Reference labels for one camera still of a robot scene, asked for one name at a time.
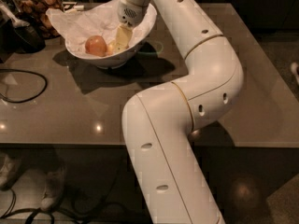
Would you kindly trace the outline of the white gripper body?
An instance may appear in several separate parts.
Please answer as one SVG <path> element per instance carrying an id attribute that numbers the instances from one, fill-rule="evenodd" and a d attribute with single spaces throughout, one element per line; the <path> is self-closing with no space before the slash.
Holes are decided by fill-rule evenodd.
<path id="1" fill-rule="evenodd" d="M 117 12 L 120 23 L 123 23 L 128 27 L 138 26 L 145 16 L 143 7 L 134 5 L 127 0 L 119 1 Z"/>

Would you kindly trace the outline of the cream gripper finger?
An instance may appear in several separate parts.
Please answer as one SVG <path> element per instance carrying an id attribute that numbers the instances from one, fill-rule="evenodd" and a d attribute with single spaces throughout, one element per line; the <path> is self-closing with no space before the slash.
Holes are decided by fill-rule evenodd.
<path id="1" fill-rule="evenodd" d="M 114 52 L 119 53 L 128 49 L 132 35 L 133 31 L 130 27 L 127 27 L 126 25 L 120 25 L 117 28 L 115 36 Z"/>

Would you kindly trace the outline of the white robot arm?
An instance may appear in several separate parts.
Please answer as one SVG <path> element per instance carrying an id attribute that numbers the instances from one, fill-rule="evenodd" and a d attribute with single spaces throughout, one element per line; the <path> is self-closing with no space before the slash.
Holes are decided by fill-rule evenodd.
<path id="1" fill-rule="evenodd" d="M 122 112 L 125 144 L 153 224 L 225 224 L 188 136 L 232 108 L 240 61 L 194 0 L 120 0 L 122 22 L 138 25 L 149 4 L 164 20 L 188 74 L 135 94 Z"/>

